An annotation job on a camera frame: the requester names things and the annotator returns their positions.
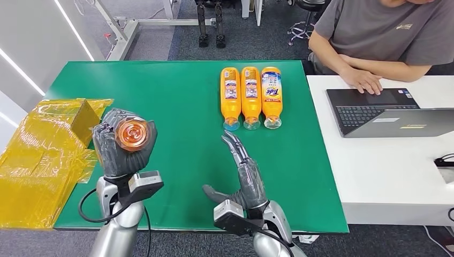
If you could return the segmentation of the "person's right hand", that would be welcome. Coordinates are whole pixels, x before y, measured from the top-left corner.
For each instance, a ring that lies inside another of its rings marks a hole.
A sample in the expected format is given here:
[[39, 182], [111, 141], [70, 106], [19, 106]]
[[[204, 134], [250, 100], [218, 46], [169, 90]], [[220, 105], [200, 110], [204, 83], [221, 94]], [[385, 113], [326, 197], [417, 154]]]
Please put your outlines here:
[[355, 68], [346, 68], [340, 72], [340, 77], [349, 85], [356, 88], [360, 93], [380, 95], [383, 90], [380, 79], [382, 77], [374, 75], [368, 71]]

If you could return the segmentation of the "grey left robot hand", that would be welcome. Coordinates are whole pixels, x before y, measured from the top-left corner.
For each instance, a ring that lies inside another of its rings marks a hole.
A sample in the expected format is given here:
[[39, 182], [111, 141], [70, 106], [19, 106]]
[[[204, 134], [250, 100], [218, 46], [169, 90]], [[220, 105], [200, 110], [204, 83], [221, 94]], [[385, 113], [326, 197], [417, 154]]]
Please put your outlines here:
[[153, 120], [113, 108], [93, 127], [92, 138], [104, 176], [119, 178], [147, 166], [157, 128]]

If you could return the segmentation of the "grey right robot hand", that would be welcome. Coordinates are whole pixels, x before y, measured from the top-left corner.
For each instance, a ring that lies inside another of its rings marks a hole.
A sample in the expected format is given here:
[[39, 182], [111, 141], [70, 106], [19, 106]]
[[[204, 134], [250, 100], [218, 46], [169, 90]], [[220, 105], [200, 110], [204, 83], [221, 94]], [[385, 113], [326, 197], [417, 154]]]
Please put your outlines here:
[[225, 130], [221, 138], [228, 146], [236, 163], [240, 189], [232, 194], [224, 194], [210, 185], [203, 185], [202, 190], [205, 195], [215, 203], [231, 200], [244, 209], [255, 209], [265, 205], [268, 198], [257, 162], [250, 157], [235, 134]]

